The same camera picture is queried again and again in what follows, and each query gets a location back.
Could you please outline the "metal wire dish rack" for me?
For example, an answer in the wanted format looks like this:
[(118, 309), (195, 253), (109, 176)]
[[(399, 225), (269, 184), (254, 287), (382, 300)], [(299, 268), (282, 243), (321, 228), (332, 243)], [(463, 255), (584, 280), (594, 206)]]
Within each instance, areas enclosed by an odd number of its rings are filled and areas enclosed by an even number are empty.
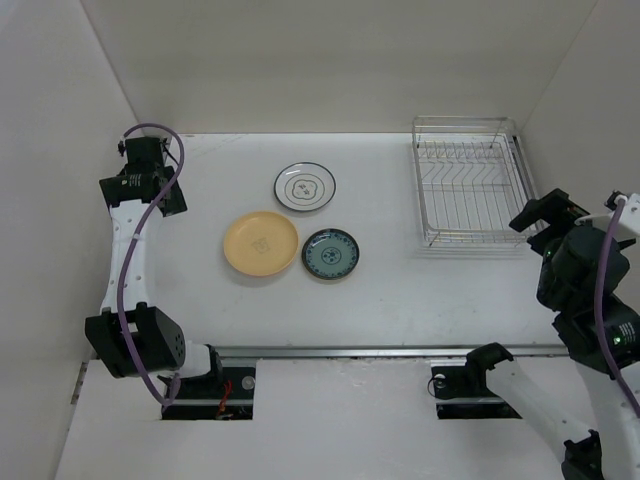
[(429, 247), (517, 246), (543, 227), (509, 226), (537, 196), (511, 118), (417, 116), (412, 150)]

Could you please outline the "grey white lined plate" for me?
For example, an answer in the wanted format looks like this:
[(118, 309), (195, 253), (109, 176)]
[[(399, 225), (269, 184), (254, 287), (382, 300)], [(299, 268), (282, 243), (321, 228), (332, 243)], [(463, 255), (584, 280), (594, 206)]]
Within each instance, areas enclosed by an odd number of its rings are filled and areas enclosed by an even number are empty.
[(335, 196), (337, 182), (325, 166), (299, 162), (279, 172), (273, 184), (278, 203), (300, 213), (314, 212), (326, 206)]

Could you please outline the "dark green patterned plate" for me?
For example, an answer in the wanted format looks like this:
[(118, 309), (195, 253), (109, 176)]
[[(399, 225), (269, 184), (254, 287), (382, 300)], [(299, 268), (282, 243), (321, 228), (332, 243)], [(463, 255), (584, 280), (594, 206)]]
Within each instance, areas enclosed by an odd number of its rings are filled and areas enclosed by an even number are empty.
[(360, 249), (348, 232), (327, 228), (313, 233), (303, 244), (302, 263), (312, 276), (323, 281), (337, 281), (357, 266)]

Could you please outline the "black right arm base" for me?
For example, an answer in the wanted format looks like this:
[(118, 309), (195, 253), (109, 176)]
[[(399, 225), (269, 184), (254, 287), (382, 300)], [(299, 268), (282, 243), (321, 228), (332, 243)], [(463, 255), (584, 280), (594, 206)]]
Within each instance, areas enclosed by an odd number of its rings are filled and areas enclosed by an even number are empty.
[(439, 420), (520, 419), (503, 399), (469, 379), (464, 365), (431, 364), (427, 389)]

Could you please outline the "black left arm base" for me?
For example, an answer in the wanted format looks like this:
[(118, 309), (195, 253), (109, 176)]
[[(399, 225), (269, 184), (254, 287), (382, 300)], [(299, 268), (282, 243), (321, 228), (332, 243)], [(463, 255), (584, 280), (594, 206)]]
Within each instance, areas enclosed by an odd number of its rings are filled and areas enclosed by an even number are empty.
[(245, 421), (253, 419), (256, 362), (225, 359), (223, 379), (185, 379), (173, 404), (161, 412), (165, 421)]

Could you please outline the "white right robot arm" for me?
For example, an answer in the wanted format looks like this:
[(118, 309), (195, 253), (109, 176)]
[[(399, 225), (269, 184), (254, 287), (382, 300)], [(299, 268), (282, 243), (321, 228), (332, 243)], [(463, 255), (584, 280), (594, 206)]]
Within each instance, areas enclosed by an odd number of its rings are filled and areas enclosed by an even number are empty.
[(466, 356), (463, 381), (514, 409), (549, 447), (566, 479), (636, 479), (639, 476), (639, 316), (614, 294), (629, 269), (622, 253), (635, 238), (618, 237), (618, 220), (603, 232), (588, 220), (544, 215), (547, 227), (528, 238), (541, 258), (534, 297), (547, 325), (563, 341), (582, 380), (562, 391), (588, 402), (587, 424), (557, 403), (500, 343)]

